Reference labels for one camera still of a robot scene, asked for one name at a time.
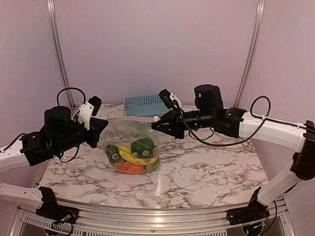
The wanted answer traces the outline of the yellow fake banana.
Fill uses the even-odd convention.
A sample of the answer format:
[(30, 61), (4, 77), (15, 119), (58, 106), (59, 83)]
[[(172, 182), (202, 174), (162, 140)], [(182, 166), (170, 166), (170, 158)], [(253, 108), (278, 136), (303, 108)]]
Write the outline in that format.
[(131, 153), (131, 148), (125, 147), (125, 146), (118, 146), (118, 151), (123, 160), (129, 163), (132, 163), (134, 165), (147, 166), (147, 165), (154, 164), (158, 160), (158, 157), (147, 156), (144, 158), (140, 158), (138, 153), (136, 152)]

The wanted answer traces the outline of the clear zip top bag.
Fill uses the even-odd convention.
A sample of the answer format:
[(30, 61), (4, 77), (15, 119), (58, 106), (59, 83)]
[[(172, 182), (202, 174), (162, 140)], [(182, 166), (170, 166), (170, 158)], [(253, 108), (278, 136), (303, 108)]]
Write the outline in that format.
[[(157, 146), (154, 149), (153, 157), (158, 157), (158, 160), (154, 164), (144, 166), (144, 170), (139, 174), (146, 174), (146, 173), (151, 173), (151, 172), (155, 172), (159, 170), (160, 169), (159, 154), (160, 154), (161, 146), (160, 146), (158, 132), (151, 128), (152, 122), (153, 122), (153, 118), (149, 118), (149, 117), (109, 118), (108, 125), (102, 131), (101, 136), (100, 136), (100, 142), (104, 150), (104, 153), (105, 153), (106, 145), (115, 145), (116, 147), (125, 146), (128, 148), (131, 148), (130, 145), (132, 142), (141, 138), (150, 138), (154, 141), (155, 145)], [(112, 165), (112, 167), (120, 173), (131, 174), (131, 173), (120, 171), (118, 169), (119, 165), (120, 164), (117, 163), (114, 166)]]

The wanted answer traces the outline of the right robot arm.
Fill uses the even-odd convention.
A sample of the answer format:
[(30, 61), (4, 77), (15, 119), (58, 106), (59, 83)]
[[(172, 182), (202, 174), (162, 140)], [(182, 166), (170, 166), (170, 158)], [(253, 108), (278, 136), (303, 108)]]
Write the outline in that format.
[(241, 138), (238, 144), (257, 139), (294, 151), (292, 162), (253, 194), (249, 206), (244, 209), (248, 220), (255, 220), (263, 208), (299, 182), (315, 177), (315, 124), (312, 121), (291, 123), (268, 115), (255, 115), (244, 109), (225, 109), (220, 88), (214, 85), (196, 86), (194, 94), (197, 109), (184, 112), (175, 94), (162, 90), (159, 97), (169, 112), (154, 119), (152, 129), (176, 139), (183, 139), (187, 130), (200, 143), (218, 147), (218, 144), (203, 141), (195, 134), (198, 129), (211, 128), (219, 134)]

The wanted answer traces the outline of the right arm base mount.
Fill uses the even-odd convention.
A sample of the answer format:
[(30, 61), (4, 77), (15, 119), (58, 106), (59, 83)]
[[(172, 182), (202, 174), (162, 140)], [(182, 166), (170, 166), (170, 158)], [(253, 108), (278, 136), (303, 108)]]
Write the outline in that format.
[(229, 209), (226, 213), (226, 218), (230, 225), (248, 223), (270, 216), (268, 206), (258, 202), (258, 193), (261, 187), (257, 188), (251, 196), (247, 206)]

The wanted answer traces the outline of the green fake cabbage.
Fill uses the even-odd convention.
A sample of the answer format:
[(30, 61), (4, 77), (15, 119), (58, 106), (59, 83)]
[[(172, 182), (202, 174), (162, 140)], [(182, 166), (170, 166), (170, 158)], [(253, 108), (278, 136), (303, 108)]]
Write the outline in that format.
[(140, 158), (153, 157), (154, 149), (157, 147), (150, 138), (141, 138), (131, 143), (131, 153), (138, 153)]

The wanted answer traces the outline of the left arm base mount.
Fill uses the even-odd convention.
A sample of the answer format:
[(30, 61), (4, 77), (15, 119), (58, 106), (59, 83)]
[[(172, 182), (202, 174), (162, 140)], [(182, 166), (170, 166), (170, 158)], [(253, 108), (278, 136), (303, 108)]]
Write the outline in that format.
[(42, 205), (36, 209), (36, 215), (55, 220), (55, 224), (67, 222), (75, 224), (79, 210), (75, 207), (58, 204), (55, 194), (51, 188), (39, 187), (42, 197)]

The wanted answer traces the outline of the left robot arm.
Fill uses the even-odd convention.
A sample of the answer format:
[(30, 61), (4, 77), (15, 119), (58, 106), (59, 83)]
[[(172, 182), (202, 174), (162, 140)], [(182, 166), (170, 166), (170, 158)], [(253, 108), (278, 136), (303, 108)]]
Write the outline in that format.
[[(95, 148), (108, 121), (92, 116), (93, 105), (74, 121), (71, 110), (56, 106), (44, 112), (44, 126), (40, 131), (19, 135), (7, 147), (0, 150), (1, 173), (20, 167), (35, 166), (62, 153), (87, 143)], [(26, 207), (43, 210), (52, 219), (62, 215), (62, 207), (50, 188), (24, 188), (1, 183), (0, 199)]]

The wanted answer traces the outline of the orange fake orange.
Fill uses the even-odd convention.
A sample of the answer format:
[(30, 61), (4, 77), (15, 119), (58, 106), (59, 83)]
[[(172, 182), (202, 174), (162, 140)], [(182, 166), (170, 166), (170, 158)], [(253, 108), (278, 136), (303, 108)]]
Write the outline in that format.
[(122, 172), (127, 172), (131, 174), (139, 174), (144, 170), (144, 166), (135, 165), (129, 162), (124, 162), (123, 164), (119, 165), (118, 169)]

